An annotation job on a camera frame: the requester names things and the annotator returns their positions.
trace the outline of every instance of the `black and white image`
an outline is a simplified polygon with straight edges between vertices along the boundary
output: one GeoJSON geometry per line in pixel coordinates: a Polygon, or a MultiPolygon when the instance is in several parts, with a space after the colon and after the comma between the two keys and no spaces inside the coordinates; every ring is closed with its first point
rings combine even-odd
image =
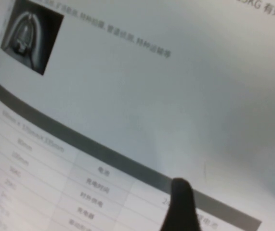
{"type": "Polygon", "coordinates": [[[1,48],[43,75],[63,15],[28,0],[16,0],[1,48]]]}

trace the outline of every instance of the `printed page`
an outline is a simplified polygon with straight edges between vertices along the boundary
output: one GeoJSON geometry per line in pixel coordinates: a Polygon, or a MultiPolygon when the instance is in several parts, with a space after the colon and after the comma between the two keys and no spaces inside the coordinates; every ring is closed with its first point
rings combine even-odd
{"type": "Polygon", "coordinates": [[[0,231],[275,230],[275,1],[11,0],[0,231]]]}

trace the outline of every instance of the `specification table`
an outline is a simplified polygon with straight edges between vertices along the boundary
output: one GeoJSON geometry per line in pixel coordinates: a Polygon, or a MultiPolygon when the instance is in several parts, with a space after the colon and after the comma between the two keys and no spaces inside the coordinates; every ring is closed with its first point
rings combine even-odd
{"type": "MultiPolygon", "coordinates": [[[[0,100],[0,231],[158,231],[169,199],[0,100]]],[[[197,213],[203,231],[255,231],[197,213]]]]}

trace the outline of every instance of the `finger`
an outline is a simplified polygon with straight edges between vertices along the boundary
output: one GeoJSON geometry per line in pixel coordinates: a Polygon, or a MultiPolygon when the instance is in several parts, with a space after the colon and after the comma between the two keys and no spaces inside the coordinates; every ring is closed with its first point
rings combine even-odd
{"type": "Polygon", "coordinates": [[[171,182],[170,208],[161,231],[200,231],[193,190],[183,179],[171,182]]]}

